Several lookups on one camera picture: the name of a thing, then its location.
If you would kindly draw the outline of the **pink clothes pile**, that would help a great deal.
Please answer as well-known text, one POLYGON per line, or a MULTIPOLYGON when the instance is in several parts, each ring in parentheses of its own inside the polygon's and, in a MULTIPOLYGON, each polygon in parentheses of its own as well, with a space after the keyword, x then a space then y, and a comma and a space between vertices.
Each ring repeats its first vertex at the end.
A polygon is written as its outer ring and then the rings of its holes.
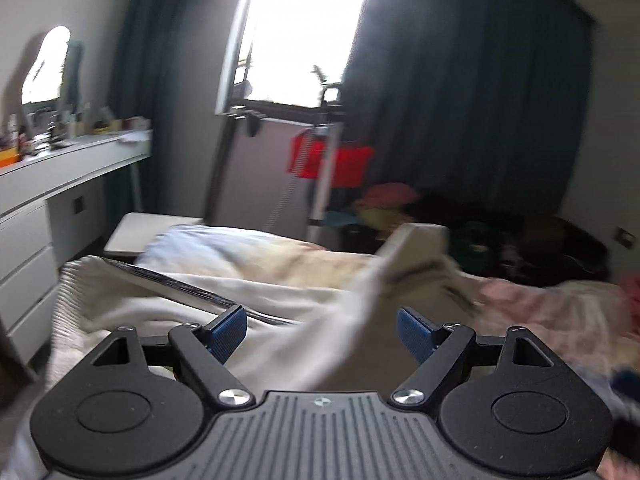
POLYGON ((420 195, 405 183, 390 182, 370 186, 362 196, 356 200, 356 208, 396 209, 412 204, 420 195))

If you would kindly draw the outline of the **orange box on desk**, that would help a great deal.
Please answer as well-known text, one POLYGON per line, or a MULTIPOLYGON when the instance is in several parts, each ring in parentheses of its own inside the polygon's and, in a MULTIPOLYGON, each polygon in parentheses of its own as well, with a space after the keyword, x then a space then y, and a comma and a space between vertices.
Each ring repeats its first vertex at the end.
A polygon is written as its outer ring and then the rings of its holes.
POLYGON ((5 148, 0 151, 0 168, 14 165, 20 160, 21 154, 17 148, 5 148))

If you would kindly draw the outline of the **dark clothes pile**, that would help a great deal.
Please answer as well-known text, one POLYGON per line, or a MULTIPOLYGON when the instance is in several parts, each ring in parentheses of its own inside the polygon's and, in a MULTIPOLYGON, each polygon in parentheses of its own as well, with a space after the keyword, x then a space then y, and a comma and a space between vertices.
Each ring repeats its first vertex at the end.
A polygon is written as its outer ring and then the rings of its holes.
POLYGON ((608 248, 578 226, 534 210, 484 208, 444 191, 424 190, 402 211, 448 230, 448 254, 466 273, 550 287, 606 282, 608 248))

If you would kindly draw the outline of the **cream knit zip sweater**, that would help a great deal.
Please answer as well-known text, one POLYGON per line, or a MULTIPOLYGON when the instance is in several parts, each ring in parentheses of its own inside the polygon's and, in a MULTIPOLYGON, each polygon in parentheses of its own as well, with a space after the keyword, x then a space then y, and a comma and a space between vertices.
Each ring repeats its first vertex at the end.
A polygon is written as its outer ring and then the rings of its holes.
POLYGON ((397 335, 399 309, 470 324, 482 282, 447 252, 441 226, 401 226, 373 255, 260 231, 175 226, 134 263, 88 256, 64 266, 47 382, 56 384, 111 330, 164 336, 233 306, 247 333, 228 369, 250 391, 389 393, 416 364, 397 335))

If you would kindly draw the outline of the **arched vanity mirror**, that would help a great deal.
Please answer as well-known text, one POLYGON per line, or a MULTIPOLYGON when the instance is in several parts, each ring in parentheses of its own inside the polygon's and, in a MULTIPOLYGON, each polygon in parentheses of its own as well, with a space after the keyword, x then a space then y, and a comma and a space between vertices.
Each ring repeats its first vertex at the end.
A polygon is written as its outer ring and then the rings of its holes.
POLYGON ((79 74, 84 45, 73 40, 64 25, 51 28, 22 85, 21 104, 26 115, 38 110, 76 113, 80 100, 79 74))

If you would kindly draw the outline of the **white dresser desk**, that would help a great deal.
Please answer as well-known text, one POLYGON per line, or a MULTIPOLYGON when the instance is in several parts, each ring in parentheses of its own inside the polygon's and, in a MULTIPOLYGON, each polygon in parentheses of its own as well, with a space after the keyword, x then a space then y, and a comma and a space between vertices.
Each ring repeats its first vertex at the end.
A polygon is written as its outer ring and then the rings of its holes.
POLYGON ((58 269, 50 200, 127 168, 141 206, 138 163, 151 155, 152 132, 80 136, 67 148, 1 170, 1 335, 6 352, 26 366, 51 337, 58 269))

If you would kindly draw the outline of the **white metal rack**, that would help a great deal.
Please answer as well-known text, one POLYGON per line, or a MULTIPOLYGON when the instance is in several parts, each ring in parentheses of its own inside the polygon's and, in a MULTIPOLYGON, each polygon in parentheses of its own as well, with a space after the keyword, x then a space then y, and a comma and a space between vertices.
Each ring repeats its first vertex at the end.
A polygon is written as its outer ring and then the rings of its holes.
POLYGON ((329 82, 322 69, 315 65, 312 72, 321 84, 318 125, 314 130, 323 134, 324 148, 320 153, 318 177, 314 185, 314 201, 307 219, 306 241, 318 243, 326 207, 329 205, 332 181, 340 147, 344 122, 344 110, 340 102, 341 84, 329 82))

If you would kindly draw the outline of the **dark teal right curtain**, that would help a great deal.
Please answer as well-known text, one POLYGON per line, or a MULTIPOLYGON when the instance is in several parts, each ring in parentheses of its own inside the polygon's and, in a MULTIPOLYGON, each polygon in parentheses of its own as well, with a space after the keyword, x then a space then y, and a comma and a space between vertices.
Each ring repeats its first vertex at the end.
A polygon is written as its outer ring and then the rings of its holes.
POLYGON ((593 21, 573 0, 364 0, 345 136, 368 183, 444 194, 472 243, 555 214, 582 140, 593 21))

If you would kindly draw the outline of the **white stool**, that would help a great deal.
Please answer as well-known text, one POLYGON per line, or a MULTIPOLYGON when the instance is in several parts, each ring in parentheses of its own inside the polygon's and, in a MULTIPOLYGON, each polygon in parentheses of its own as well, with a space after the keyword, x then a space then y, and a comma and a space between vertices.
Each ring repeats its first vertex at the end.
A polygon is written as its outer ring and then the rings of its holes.
POLYGON ((157 235, 173 226, 201 224, 200 218, 130 212, 122 217, 104 247, 107 258, 137 258, 157 235))

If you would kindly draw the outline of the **pastel patchwork bed quilt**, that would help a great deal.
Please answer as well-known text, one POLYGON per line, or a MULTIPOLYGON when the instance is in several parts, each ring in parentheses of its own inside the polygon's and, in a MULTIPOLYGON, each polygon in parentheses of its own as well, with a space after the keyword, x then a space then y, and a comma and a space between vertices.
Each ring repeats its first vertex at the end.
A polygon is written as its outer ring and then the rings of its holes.
POLYGON ((639 335, 628 301, 616 285, 568 281, 523 286, 462 272, 448 255, 448 232, 405 223, 372 255, 329 249, 265 232, 174 226, 144 248, 138 266, 292 287, 349 290, 367 300, 370 314, 336 350, 337 364, 318 379, 329 389, 390 390, 409 369, 396 333, 401 306, 434 322, 470 323, 497 336, 525 325, 598 393, 613 413, 639 426, 637 385, 614 387, 625 372, 639 373, 639 335))

